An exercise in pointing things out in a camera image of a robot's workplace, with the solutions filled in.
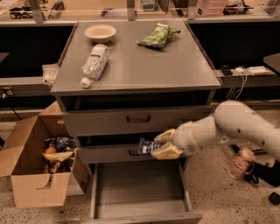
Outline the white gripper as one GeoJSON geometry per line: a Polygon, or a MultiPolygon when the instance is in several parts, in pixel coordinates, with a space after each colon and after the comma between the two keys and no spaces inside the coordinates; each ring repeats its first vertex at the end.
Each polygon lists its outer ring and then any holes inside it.
{"type": "Polygon", "coordinates": [[[193,122],[181,124],[176,129],[168,129],[157,135],[154,141],[165,143],[151,153],[157,160],[173,160],[179,158],[181,154],[192,156],[201,151],[195,136],[193,122]]]}

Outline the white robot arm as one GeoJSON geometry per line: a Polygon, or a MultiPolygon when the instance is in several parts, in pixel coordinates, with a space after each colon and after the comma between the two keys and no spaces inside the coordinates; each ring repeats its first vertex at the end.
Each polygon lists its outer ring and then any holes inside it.
{"type": "Polygon", "coordinates": [[[177,159],[208,146],[235,144],[238,140],[250,141],[280,160],[280,129],[239,101],[224,101],[208,117],[185,122],[156,136],[154,141],[164,145],[151,155],[160,160],[177,159]]]}

